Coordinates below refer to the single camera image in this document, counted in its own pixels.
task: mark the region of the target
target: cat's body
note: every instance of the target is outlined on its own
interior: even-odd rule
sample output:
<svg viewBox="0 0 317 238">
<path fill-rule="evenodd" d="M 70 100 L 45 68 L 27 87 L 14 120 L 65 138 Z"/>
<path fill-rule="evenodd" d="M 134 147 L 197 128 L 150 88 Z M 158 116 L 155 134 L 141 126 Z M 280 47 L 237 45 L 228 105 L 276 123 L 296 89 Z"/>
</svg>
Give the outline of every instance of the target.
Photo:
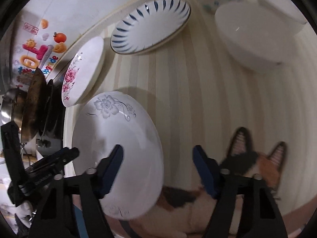
<svg viewBox="0 0 317 238">
<path fill-rule="evenodd" d="M 227 158 L 220 165 L 231 173 L 252 177 L 260 174 L 268 187 L 277 190 L 286 154 L 286 145 L 280 142 L 269 156 L 253 151 L 247 129 L 239 128 L 232 138 Z M 243 199 L 237 196 L 230 233 L 237 232 Z M 196 191 L 163 187 L 156 205 L 144 216 L 130 221 L 131 227 L 142 232 L 142 238 L 186 238 L 202 234 L 206 229 L 217 200 L 204 188 Z"/>
</svg>

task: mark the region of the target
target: frying pan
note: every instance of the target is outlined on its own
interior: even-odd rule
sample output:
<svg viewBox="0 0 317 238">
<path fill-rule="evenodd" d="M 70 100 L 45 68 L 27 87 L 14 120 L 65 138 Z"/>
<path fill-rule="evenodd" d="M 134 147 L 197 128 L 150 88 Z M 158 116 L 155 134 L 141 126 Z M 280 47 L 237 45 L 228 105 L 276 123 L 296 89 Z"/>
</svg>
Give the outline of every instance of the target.
<svg viewBox="0 0 317 238">
<path fill-rule="evenodd" d="M 47 85 L 45 76 L 39 68 L 36 68 L 25 100 L 21 143 L 29 142 L 37 134 L 45 109 L 46 97 Z"/>
</svg>

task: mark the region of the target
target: stainless steel pot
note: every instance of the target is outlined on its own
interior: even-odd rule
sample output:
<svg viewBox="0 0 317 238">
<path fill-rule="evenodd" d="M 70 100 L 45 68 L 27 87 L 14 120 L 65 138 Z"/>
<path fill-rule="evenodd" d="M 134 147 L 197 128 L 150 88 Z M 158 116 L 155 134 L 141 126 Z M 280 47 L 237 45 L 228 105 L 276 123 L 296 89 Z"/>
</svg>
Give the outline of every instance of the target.
<svg viewBox="0 0 317 238">
<path fill-rule="evenodd" d="M 21 131 L 26 96 L 27 92 L 19 88 L 11 88 L 5 93 L 1 106 L 2 124 L 14 121 Z"/>
</svg>

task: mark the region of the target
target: cat ear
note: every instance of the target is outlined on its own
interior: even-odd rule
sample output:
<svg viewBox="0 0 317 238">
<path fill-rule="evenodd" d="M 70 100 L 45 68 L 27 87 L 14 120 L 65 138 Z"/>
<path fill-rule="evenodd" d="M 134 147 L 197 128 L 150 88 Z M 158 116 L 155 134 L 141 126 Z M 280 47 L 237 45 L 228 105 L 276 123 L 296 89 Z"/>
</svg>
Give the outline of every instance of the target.
<svg viewBox="0 0 317 238">
<path fill-rule="evenodd" d="M 247 128 L 239 127 L 231 139 L 227 156 L 235 156 L 250 151 L 253 151 L 251 134 Z"/>
<path fill-rule="evenodd" d="M 272 150 L 271 154 L 267 157 L 280 172 L 287 153 L 287 145 L 285 142 L 281 141 L 278 143 L 275 148 Z"/>
</svg>

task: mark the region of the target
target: pink flower design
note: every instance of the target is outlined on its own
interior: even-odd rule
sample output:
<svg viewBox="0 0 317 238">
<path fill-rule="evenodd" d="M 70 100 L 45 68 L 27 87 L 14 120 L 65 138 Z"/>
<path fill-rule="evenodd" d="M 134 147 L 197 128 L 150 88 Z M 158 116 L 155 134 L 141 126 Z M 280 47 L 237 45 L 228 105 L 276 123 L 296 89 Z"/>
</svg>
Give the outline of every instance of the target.
<svg viewBox="0 0 317 238">
<path fill-rule="evenodd" d="M 73 81 L 75 80 L 76 73 L 77 73 L 77 70 L 74 70 L 74 69 L 72 69 L 72 68 L 69 68 L 69 69 L 67 70 L 67 73 L 66 73 L 66 76 L 65 76 L 65 81 L 66 81 L 66 83 L 73 82 Z"/>
<path fill-rule="evenodd" d="M 70 86 L 69 86 L 68 83 L 66 83 L 66 84 L 64 84 L 63 87 L 62 87 L 62 92 L 63 92 L 63 93 L 64 93 L 64 92 L 67 92 L 67 91 L 69 91 L 69 89 L 70 89 Z"/>
</svg>

